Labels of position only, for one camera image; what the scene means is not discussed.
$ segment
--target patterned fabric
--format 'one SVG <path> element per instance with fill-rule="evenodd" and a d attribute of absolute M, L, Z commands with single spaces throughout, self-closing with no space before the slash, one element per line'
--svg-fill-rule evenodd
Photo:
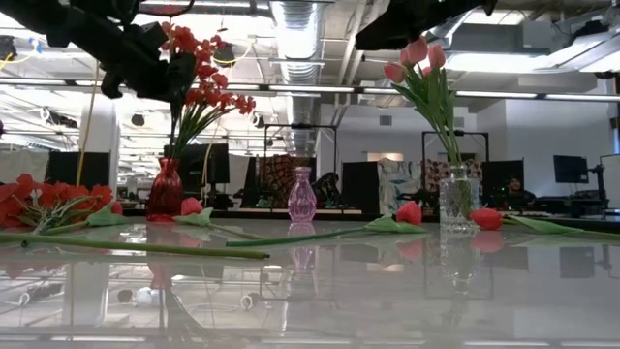
<path fill-rule="evenodd" d="M 273 208 L 286 208 L 289 194 L 295 186 L 297 177 L 296 167 L 314 167 L 310 158 L 293 157 L 290 155 L 276 155 L 266 159 L 260 159 L 259 178 L 263 188 L 273 194 L 271 206 Z"/>
<path fill-rule="evenodd" d="M 417 162 L 397 162 L 385 158 L 377 164 L 380 213 L 394 214 L 407 202 L 397 199 L 400 194 L 416 194 L 420 189 L 421 167 Z"/>
<path fill-rule="evenodd" d="M 467 166 L 467 176 L 469 178 L 478 178 L 482 181 L 482 163 L 480 161 L 467 160 L 465 165 Z M 450 177 L 450 164 L 445 161 L 426 159 L 425 166 L 426 190 L 429 192 L 437 192 L 439 190 L 439 181 Z"/>

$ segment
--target pink tulip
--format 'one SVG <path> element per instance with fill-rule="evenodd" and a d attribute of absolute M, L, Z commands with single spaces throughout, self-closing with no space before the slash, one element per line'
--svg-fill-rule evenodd
<path fill-rule="evenodd" d="M 446 54 L 439 45 L 433 45 L 428 50 L 428 60 L 433 68 L 441 68 L 446 64 Z"/>
<path fill-rule="evenodd" d="M 192 213 L 201 213 L 202 205 L 201 202 L 196 200 L 195 198 L 188 198 L 183 200 L 181 203 L 181 215 L 189 215 Z"/>
<path fill-rule="evenodd" d="M 384 74 L 386 74 L 386 78 L 396 83 L 405 79 L 405 69 L 397 63 L 387 63 L 384 66 Z"/>
<path fill-rule="evenodd" d="M 426 39 L 420 36 L 416 41 L 409 43 L 403 52 L 400 53 L 400 63 L 412 66 L 426 59 L 428 55 L 428 44 Z"/>

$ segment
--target computer monitor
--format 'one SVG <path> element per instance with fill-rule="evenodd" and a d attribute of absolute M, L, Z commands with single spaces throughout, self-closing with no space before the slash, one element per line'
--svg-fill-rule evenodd
<path fill-rule="evenodd" d="M 553 155 L 556 183 L 588 184 L 588 160 L 580 156 Z"/>
<path fill-rule="evenodd" d="M 208 144 L 190 144 L 183 149 L 179 156 L 178 175 L 181 177 L 183 191 L 186 195 L 196 196 L 201 194 L 204 155 L 208 147 Z M 207 183 L 225 184 L 231 182 L 228 144 L 218 143 L 211 145 L 206 168 Z"/>

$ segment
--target window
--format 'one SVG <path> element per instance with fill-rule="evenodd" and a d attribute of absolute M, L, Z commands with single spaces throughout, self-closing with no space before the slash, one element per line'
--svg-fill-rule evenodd
<path fill-rule="evenodd" d="M 393 161 L 403 161 L 402 153 L 367 153 L 367 161 L 379 161 L 381 159 L 389 159 Z"/>

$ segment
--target cable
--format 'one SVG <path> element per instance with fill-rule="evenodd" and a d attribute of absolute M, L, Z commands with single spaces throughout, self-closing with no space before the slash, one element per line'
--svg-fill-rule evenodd
<path fill-rule="evenodd" d="M 188 12 L 190 12 L 192 10 L 192 8 L 194 7 L 194 3 L 196 2 L 196 0 L 190 0 L 190 3 L 187 4 L 187 7 L 185 7 L 185 9 L 175 13 L 175 14 L 159 14 L 159 13 L 155 13 L 155 12 L 150 12 L 150 11 L 140 11 L 138 10 L 139 14 L 143 14 L 143 15 L 150 15 L 150 16 L 166 16 L 166 17 L 176 17 L 176 16 L 181 16 L 181 15 L 185 15 Z"/>
<path fill-rule="evenodd" d="M 510 15 L 511 13 L 513 13 L 513 12 L 515 12 L 515 11 L 518 11 L 520 14 L 522 14 L 522 15 L 523 15 L 523 19 L 525 19 L 525 20 L 529 20 L 529 19 L 530 19 L 527 15 L 525 15 L 525 13 L 524 13 L 522 10 L 513 9 L 513 10 L 508 11 L 508 12 L 507 12 L 507 13 L 506 13 L 503 17 L 502 17 L 502 19 L 500 19 L 500 21 L 498 21 L 498 22 L 497 22 L 497 24 L 498 24 L 498 25 L 499 25 L 499 24 L 501 24 L 501 23 L 502 23 L 502 20 L 506 19 L 506 17 L 507 17 L 508 15 Z"/>
<path fill-rule="evenodd" d="M 243 53 L 243 55 L 242 55 L 242 56 L 237 57 L 237 58 L 235 58 L 235 59 L 233 59 L 233 60 L 230 60 L 230 61 L 223 61 L 223 60 L 219 60 L 219 59 L 217 59 L 217 58 L 215 58 L 215 57 L 213 57 L 212 59 L 213 59 L 215 62 L 220 63 L 220 64 L 232 64 L 232 63 L 235 63 L 235 62 L 240 61 L 241 59 L 245 58 L 245 57 L 248 55 L 248 53 L 250 53 L 250 49 L 252 49 L 252 47 L 253 47 L 253 46 L 254 46 L 254 44 L 250 44 L 250 45 L 248 45 L 248 48 L 245 50 L 245 53 Z"/>
<path fill-rule="evenodd" d="M 97 95 L 97 83 L 99 82 L 99 61 L 95 61 L 95 83 L 93 83 L 93 92 L 90 96 L 90 107 L 88 108 L 88 119 L 86 120 L 86 131 L 84 132 L 84 142 L 79 150 L 79 165 L 77 165 L 76 187 L 79 186 L 81 180 L 81 170 L 84 166 L 84 153 L 88 144 L 88 133 L 90 133 L 90 120 L 93 115 L 93 107 L 95 106 L 95 96 Z"/>
<path fill-rule="evenodd" d="M 2 70 L 4 69 L 4 66 L 7 65 L 7 62 L 9 62 L 9 59 L 11 59 L 11 57 L 13 57 L 13 53 L 9 52 L 9 54 L 7 55 L 7 58 L 5 58 L 4 61 L 0 64 L 0 72 L 2 72 Z"/>

